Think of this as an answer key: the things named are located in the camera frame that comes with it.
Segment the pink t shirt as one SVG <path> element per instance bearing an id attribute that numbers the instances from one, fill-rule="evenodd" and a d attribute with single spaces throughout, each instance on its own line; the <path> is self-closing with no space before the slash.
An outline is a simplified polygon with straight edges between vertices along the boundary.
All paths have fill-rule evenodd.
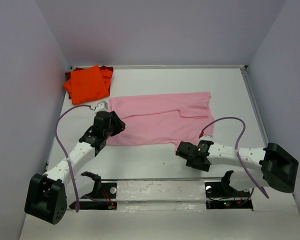
<path id="1" fill-rule="evenodd" d="M 190 142 L 214 120 L 204 92 L 112 97 L 110 111 L 125 123 L 125 130 L 111 137 L 110 146 L 142 146 Z"/>

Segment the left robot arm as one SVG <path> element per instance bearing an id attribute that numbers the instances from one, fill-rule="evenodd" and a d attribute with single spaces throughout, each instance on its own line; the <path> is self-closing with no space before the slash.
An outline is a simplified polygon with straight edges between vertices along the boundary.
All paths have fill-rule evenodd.
<path id="1" fill-rule="evenodd" d="M 107 140 L 125 130 L 125 123 L 115 111 L 98 111 L 93 124 L 78 140 L 71 152 L 54 168 L 44 174 L 36 173 L 29 182 L 24 211 L 52 225 L 63 218 L 66 209 L 74 204 L 80 209 L 80 198 L 94 198 L 100 194 L 101 185 L 87 181 L 83 189 L 76 184 L 75 176 L 106 146 Z"/>

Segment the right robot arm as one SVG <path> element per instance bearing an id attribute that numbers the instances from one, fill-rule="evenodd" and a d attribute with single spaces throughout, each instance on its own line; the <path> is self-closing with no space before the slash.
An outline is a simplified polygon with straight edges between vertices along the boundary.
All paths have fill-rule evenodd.
<path id="1" fill-rule="evenodd" d="M 186 166 L 208 172 L 211 166 L 241 167 L 230 169 L 221 179 L 220 190 L 225 196 L 253 187 L 271 187 L 283 193 L 293 193 L 299 162 L 276 143 L 267 147 L 240 148 L 201 139 L 198 145 L 182 141 L 175 152 Z"/>

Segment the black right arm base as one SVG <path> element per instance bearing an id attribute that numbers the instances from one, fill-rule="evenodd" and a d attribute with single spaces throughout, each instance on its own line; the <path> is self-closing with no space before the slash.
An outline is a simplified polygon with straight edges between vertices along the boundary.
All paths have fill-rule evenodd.
<path id="1" fill-rule="evenodd" d="M 238 191 L 230 186 L 230 177 L 234 171 L 225 173 L 220 181 L 205 183 L 206 209 L 225 210 L 225 209 L 247 209 L 252 210 L 252 193 L 250 191 Z"/>

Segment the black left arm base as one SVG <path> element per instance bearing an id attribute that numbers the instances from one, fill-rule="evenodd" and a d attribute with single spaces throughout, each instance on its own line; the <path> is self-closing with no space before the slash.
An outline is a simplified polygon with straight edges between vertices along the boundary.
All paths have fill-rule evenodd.
<path id="1" fill-rule="evenodd" d="M 73 184 L 66 187 L 68 208 L 75 210 L 110 210 L 117 209 L 116 181 L 103 180 L 100 175 L 85 171 L 75 176 L 79 200 L 76 199 Z"/>

